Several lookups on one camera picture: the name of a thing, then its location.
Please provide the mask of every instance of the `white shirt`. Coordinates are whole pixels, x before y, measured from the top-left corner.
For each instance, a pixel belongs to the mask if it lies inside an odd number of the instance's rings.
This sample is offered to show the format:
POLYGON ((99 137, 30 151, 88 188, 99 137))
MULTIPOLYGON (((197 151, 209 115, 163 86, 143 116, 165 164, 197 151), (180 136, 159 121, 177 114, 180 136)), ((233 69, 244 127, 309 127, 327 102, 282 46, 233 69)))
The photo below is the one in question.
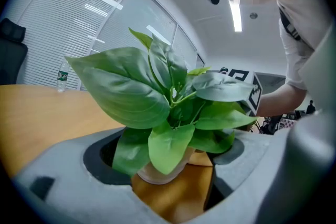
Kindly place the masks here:
POLYGON ((325 0, 277 0, 301 41, 288 34, 279 20, 280 37, 287 57, 286 83, 306 89, 298 71, 320 44, 332 24, 332 13, 325 0))

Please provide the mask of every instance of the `water bottle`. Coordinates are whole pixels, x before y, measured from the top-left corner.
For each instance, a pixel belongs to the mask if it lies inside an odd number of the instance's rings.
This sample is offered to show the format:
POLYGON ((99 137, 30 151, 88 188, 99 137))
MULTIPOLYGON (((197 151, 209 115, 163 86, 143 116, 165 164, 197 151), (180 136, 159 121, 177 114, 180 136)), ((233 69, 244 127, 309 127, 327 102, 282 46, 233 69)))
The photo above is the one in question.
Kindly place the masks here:
POLYGON ((58 92, 64 92, 65 86, 67 85, 68 73, 69 73, 69 63, 66 59, 64 59, 58 71, 58 77, 57 77, 58 92))

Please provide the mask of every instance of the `flower pot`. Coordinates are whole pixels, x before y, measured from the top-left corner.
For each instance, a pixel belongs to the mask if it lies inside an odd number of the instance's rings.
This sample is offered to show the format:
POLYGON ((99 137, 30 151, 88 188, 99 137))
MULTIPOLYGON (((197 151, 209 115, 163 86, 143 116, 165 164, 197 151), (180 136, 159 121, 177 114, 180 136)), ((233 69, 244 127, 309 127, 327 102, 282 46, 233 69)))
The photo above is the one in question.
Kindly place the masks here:
POLYGON ((138 171, 138 175, 146 182, 155 185, 163 185, 172 181, 183 170, 184 166, 189 161, 191 155, 195 152, 192 147, 187 147, 182 157, 182 160, 178 163, 175 169, 168 175, 160 173, 153 166, 152 163, 148 163, 141 170, 138 171))

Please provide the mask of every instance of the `bottle label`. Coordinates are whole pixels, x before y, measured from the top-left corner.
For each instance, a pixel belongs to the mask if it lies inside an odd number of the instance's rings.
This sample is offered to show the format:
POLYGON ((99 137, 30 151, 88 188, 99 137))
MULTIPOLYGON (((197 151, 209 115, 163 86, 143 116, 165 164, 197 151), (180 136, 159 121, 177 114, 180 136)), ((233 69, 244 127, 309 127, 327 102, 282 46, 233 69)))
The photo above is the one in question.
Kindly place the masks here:
POLYGON ((68 73, 63 72, 63 71, 58 71, 58 80, 60 81, 67 81, 68 79, 68 73))

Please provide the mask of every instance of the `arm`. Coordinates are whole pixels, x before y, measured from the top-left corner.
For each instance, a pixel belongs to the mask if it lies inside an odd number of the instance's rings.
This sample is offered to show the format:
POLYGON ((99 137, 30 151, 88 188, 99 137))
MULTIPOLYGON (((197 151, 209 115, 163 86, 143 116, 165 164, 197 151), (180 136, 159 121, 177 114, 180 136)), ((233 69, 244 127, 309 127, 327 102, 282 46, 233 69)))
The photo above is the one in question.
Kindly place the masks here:
POLYGON ((296 109, 305 99, 306 90, 282 85, 276 91, 261 96, 257 116, 278 116, 296 109))

